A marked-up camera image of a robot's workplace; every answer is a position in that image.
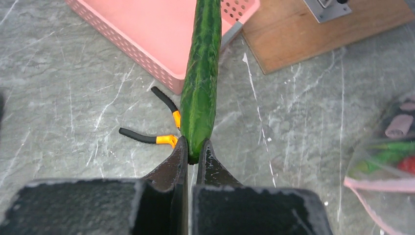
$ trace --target metal plate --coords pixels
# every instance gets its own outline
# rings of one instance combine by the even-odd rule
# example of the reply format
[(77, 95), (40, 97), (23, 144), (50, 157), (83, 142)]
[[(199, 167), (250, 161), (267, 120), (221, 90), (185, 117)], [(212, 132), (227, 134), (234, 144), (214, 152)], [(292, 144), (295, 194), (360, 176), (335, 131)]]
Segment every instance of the metal plate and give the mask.
[(340, 4), (335, 0), (327, 8), (323, 8), (318, 0), (304, 0), (304, 2), (319, 23), (324, 23), (352, 12), (347, 4)]

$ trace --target pliers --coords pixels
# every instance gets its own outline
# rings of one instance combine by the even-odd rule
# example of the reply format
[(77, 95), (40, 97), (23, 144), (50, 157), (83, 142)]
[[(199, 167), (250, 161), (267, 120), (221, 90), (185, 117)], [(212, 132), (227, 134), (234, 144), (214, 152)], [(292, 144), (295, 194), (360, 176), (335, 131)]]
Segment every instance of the pliers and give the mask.
[[(170, 109), (173, 118), (174, 118), (174, 122), (176, 123), (177, 129), (180, 130), (180, 112), (177, 109), (177, 106), (173, 103), (173, 101), (166, 96), (166, 94), (164, 94), (162, 91), (160, 91), (159, 88), (157, 87), (152, 87), (151, 91), (159, 98), (161, 99)], [(142, 143), (152, 143), (152, 144), (169, 144), (171, 145), (173, 148), (176, 147), (177, 144), (177, 137), (174, 135), (166, 135), (166, 136), (144, 136), (141, 135), (139, 133), (136, 133), (134, 131), (125, 129), (125, 128), (120, 128), (118, 131), (120, 134), (132, 138), (134, 140), (137, 140), (139, 142)]]

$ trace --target transparent bag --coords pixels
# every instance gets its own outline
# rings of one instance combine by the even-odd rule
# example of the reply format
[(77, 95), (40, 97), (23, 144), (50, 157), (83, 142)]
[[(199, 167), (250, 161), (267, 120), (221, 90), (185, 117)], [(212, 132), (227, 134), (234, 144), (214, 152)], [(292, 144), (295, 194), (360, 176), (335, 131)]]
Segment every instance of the transparent bag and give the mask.
[(355, 149), (344, 185), (390, 235), (415, 235), (415, 92), (386, 111)]

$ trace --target black handle grip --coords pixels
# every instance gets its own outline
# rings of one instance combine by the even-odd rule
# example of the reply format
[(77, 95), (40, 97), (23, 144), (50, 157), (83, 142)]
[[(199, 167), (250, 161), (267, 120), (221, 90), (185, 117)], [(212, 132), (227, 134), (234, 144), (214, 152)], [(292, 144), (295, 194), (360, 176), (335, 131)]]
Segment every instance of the black handle grip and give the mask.
[(122, 134), (123, 136), (132, 138), (133, 140), (137, 140), (142, 143), (156, 143), (157, 141), (157, 137), (143, 136), (143, 135), (140, 135), (139, 133), (136, 133), (134, 131), (131, 131), (131, 130), (128, 130), (122, 127), (119, 129), (118, 132)]
[(152, 87), (151, 91), (169, 107), (172, 113), (178, 110), (177, 106), (173, 103), (173, 101), (162, 91), (160, 91), (158, 87)]

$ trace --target wooden board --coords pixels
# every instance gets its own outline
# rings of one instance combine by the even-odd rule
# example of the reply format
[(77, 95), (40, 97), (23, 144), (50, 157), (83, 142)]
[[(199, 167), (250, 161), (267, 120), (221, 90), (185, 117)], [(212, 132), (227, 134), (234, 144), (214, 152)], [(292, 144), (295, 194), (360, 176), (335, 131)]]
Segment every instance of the wooden board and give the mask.
[(261, 0), (243, 35), (264, 74), (415, 19), (404, 0), (350, 0), (351, 14), (318, 23), (303, 0)]

